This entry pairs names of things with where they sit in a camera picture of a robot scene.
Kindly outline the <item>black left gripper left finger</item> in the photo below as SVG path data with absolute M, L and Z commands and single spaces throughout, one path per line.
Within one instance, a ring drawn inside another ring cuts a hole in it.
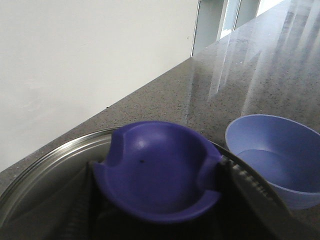
M 86 164 L 84 184 L 68 213 L 63 229 L 65 240 L 91 240 L 98 219 L 103 197 L 94 176 L 93 161 Z

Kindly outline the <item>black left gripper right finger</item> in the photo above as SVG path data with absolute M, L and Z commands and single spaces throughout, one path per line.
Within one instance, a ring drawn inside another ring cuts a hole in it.
M 218 222 L 225 240 L 318 240 L 319 231 L 266 199 L 227 162 L 218 165 Z

